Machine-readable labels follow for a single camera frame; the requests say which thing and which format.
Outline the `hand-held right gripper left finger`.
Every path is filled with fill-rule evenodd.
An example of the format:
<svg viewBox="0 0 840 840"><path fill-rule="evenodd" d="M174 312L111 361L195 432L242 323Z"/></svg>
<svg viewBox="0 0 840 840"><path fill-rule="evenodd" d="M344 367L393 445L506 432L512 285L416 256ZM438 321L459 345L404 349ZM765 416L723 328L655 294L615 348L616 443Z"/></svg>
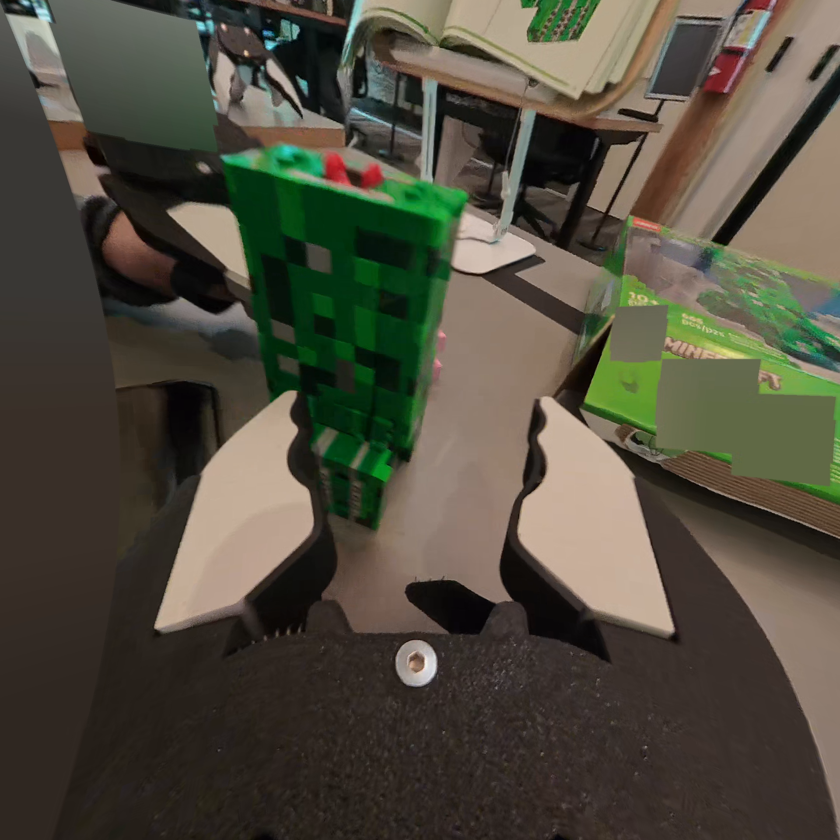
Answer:
<svg viewBox="0 0 840 840"><path fill-rule="evenodd" d="M286 392L199 477L154 630L234 618L250 636L300 628L337 570L304 395Z"/></svg>

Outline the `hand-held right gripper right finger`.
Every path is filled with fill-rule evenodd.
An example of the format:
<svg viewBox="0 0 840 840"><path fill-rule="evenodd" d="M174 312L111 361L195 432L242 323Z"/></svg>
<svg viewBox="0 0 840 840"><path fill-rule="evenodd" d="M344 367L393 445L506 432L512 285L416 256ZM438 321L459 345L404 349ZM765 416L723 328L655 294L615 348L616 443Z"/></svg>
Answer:
<svg viewBox="0 0 840 840"><path fill-rule="evenodd" d="M533 404L500 577L533 634L601 642L604 623L676 637L633 473L550 396Z"/></svg>

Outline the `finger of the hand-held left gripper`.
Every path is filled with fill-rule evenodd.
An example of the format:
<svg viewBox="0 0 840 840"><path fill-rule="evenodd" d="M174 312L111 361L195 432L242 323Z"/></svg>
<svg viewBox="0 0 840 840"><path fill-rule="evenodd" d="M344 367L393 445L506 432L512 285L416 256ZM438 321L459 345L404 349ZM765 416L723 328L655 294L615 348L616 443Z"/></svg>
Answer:
<svg viewBox="0 0 840 840"><path fill-rule="evenodd" d="M180 203L168 208L167 213L222 264L228 290L244 309L252 309L249 269L238 222L231 209L221 204Z"/></svg>

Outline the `green lego tower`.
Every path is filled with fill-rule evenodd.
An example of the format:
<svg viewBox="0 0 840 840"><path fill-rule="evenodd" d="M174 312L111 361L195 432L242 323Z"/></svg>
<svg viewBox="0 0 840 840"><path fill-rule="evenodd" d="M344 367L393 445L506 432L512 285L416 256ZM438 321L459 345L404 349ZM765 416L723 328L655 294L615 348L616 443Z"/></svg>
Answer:
<svg viewBox="0 0 840 840"><path fill-rule="evenodd" d="M289 145L223 165L269 395L306 398L326 508L375 530L422 430L467 194Z"/></svg>

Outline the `green lego set box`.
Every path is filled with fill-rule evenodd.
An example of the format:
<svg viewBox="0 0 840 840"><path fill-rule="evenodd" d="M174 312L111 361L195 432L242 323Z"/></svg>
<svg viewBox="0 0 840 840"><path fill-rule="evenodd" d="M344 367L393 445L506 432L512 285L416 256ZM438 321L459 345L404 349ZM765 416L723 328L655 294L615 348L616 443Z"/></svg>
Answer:
<svg viewBox="0 0 840 840"><path fill-rule="evenodd" d="M631 217L574 351L610 444L717 493L838 519L838 283Z"/></svg>

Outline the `person's left hand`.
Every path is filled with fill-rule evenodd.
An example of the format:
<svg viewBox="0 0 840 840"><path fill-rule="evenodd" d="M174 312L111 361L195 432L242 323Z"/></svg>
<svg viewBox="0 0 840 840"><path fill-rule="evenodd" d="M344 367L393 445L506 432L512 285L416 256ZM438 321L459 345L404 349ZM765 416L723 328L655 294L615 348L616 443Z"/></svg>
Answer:
<svg viewBox="0 0 840 840"><path fill-rule="evenodd" d="M165 301L177 299L172 286L176 260L146 244L125 213L112 220L101 244L106 265L135 286Z"/></svg>

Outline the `black plastic tray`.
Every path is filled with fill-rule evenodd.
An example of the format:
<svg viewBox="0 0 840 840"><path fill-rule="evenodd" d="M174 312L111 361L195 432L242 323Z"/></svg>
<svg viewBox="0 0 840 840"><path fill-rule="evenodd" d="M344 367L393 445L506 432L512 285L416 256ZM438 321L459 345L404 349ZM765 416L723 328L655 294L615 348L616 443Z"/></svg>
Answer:
<svg viewBox="0 0 840 840"><path fill-rule="evenodd" d="M159 381L116 390L122 477L154 509L198 475L224 441L217 390Z"/></svg>

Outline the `light wooden table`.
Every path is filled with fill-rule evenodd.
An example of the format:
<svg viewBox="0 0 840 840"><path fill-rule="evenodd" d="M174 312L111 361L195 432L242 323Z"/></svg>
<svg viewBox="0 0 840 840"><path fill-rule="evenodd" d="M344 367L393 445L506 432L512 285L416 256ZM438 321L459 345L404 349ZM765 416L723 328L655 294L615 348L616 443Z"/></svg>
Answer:
<svg viewBox="0 0 840 840"><path fill-rule="evenodd" d="M87 131L76 104L49 98L45 92L40 92L38 98L58 151L83 152ZM254 88L248 90L242 103L231 107L228 116L247 135L265 146L289 144L314 150L344 147L345 133L341 123L308 110L299 117L286 104L274 108L267 99L257 96Z"/></svg>

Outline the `black and white toy figure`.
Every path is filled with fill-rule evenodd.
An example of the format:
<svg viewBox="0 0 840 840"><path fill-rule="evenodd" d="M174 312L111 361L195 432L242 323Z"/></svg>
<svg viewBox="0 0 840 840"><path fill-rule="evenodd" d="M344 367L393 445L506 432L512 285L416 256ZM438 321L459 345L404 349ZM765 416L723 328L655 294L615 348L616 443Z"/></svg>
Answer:
<svg viewBox="0 0 840 840"><path fill-rule="evenodd" d="M251 28L216 22L207 60L209 83L220 114L228 115L231 106L244 100L247 84L240 73L244 67L250 70L252 81L266 82L274 108L286 102L299 118L304 117L296 83Z"/></svg>

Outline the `white book stand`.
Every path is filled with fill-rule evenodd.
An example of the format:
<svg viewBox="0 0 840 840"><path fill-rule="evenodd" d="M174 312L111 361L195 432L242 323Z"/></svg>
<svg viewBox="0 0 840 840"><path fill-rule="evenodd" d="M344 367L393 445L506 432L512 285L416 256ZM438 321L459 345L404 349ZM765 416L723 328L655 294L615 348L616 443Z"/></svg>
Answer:
<svg viewBox="0 0 840 840"><path fill-rule="evenodd" d="M434 180L434 136L437 120L438 81L423 79L422 149L419 165L424 182ZM502 206L493 227L477 216L462 219L456 236L452 267L464 275L484 276L493 270L517 264L536 253L536 248L520 236L509 232L513 211L528 157L536 112L520 108L518 132L513 148L512 163L502 173Z"/></svg>

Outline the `open instruction booklet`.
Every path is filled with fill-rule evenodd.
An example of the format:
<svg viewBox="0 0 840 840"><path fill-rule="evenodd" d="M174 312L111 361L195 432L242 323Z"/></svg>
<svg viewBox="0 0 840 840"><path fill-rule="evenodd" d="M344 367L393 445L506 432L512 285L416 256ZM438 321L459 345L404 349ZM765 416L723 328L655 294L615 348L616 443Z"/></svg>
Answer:
<svg viewBox="0 0 840 840"><path fill-rule="evenodd" d="M661 2L354 2L341 67L379 32L401 35L401 59L439 60L447 73L508 85L535 81L542 96L572 100L619 84Z"/></svg>

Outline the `brown top black leg desk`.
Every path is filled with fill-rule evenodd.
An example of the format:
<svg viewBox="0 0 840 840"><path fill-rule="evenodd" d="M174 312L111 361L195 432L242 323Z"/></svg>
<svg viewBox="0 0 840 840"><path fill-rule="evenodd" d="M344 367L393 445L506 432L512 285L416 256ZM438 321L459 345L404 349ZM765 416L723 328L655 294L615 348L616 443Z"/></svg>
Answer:
<svg viewBox="0 0 840 840"><path fill-rule="evenodd" d="M514 162L510 168L510 184L514 191L519 189L522 168L529 153L532 126L538 116L555 123L576 125L595 134L593 152L582 170L582 179L574 192L570 208L559 230L550 239L562 249L569 247L573 235L578 231L609 149L614 145L630 144L646 134L661 130L657 121L607 114L638 79L642 68L641 59L648 58L650 53L650 48L645 46L638 48L627 78L616 89L594 96L586 94L579 100L558 96L551 101L540 98L536 92L536 83L525 77L517 77L524 85L522 92L515 92L512 82L506 82L503 86L491 84L490 80L498 77L502 71L499 64L421 45L396 32L385 31L375 35L371 48L374 58L385 67L423 82L424 163L421 170L424 178L430 178L436 172L442 136L436 128L440 112L445 117L481 129L490 126L490 118L485 113L480 116L477 107L449 105L447 96L452 91L459 96L493 102L508 110L506 119L511 124L511 136L516 141Z"/></svg>

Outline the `red fire extinguisher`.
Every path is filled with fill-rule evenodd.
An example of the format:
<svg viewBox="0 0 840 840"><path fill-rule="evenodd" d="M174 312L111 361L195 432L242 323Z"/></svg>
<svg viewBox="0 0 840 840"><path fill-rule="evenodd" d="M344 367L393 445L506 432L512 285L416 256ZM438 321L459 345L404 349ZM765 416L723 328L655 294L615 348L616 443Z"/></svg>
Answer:
<svg viewBox="0 0 840 840"><path fill-rule="evenodd" d="M701 86L703 92L717 95L732 93L763 36L776 4L776 1L740 3Z"/></svg>

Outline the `grey framed wall screen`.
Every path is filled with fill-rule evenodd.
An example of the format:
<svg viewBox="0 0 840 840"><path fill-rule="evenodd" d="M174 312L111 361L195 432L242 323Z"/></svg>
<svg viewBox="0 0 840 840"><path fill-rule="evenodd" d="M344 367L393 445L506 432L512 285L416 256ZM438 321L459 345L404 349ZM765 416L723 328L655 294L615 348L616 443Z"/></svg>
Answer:
<svg viewBox="0 0 840 840"><path fill-rule="evenodd" d="M658 54L644 98L687 102L709 69L727 22L725 17L677 16Z"/></svg>

